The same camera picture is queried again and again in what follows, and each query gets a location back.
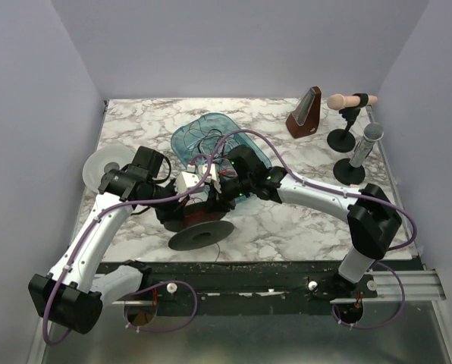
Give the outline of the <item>dark grey perforated spool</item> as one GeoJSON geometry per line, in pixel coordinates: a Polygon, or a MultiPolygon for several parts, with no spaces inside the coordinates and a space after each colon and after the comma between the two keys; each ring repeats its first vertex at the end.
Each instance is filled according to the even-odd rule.
{"type": "Polygon", "coordinates": [[[163,224],[174,235],[168,241],[170,249],[189,251],[214,245],[234,231],[234,225],[224,221],[226,212],[213,212],[207,202],[197,202],[185,207],[182,222],[163,224]]]}

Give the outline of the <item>teal transparent plastic bin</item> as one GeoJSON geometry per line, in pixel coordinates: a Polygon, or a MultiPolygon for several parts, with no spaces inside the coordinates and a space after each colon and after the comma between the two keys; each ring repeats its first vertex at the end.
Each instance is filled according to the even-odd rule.
{"type": "MultiPolygon", "coordinates": [[[[210,154],[224,135],[239,128],[227,115],[208,113],[178,128],[172,135],[171,148],[184,166],[188,166],[191,162],[205,164],[206,159],[203,155],[210,154]]],[[[227,138],[215,153],[214,164],[221,178],[229,179],[237,176],[232,164],[227,161],[226,155],[240,145],[250,147],[266,167],[272,166],[269,158],[247,134],[237,133],[227,138]]]]}

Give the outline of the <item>brown wooden metronome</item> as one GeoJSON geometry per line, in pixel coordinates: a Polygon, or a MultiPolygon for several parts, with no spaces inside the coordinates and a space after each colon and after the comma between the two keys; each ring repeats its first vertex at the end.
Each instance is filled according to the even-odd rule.
{"type": "Polygon", "coordinates": [[[286,127],[294,139],[317,132],[320,123],[322,91],[313,86],[308,89],[296,108],[288,115],[286,127]]]}

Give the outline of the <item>black stand of silver microphone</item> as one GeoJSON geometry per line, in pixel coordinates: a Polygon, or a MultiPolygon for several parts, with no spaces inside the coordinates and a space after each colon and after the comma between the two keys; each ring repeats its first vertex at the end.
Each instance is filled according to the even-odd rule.
{"type": "Polygon", "coordinates": [[[361,184],[366,172],[363,166],[353,167],[348,158],[337,161],[333,167],[333,174],[337,181],[344,185],[361,184]]]}

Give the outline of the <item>silver mesh microphone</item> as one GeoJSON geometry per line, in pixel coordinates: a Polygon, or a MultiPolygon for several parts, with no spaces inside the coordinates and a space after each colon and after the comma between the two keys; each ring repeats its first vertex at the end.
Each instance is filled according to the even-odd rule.
{"type": "Polygon", "coordinates": [[[363,135],[354,149],[354,154],[350,159],[353,168],[359,168],[372,151],[374,145],[383,137],[384,129],[378,123],[368,124],[363,129],[363,135]]]}

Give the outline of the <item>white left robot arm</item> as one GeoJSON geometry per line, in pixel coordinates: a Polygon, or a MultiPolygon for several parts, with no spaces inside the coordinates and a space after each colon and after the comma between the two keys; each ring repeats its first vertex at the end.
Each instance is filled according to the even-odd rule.
{"type": "Polygon", "coordinates": [[[187,169],[190,178],[184,187],[165,186],[158,177],[166,159],[163,154],[141,146],[136,152],[127,150],[125,157],[116,168],[110,168],[111,162],[100,152],[88,158],[85,172],[92,165],[104,171],[92,211],[58,262],[46,275],[34,275],[29,282],[33,304],[42,318],[42,334],[49,345],[54,344],[49,323],[64,327],[67,333],[86,334],[104,307],[122,297],[157,290],[149,278],[149,268],[135,262],[126,262],[100,278],[95,274],[116,233],[136,207],[175,211],[210,175],[206,172],[199,177],[192,167],[187,169]]]}

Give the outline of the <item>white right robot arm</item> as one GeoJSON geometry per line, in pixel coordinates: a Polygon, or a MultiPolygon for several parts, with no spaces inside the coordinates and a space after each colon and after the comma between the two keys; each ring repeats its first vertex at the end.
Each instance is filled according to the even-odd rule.
{"type": "Polygon", "coordinates": [[[374,262],[385,257],[401,226],[397,210],[374,184],[356,190],[313,182],[284,167],[266,167],[245,145],[233,148],[225,159],[236,176],[220,182],[222,200],[253,194],[265,201],[315,209],[347,223],[352,247],[337,275],[350,284],[358,283],[374,262]]]}

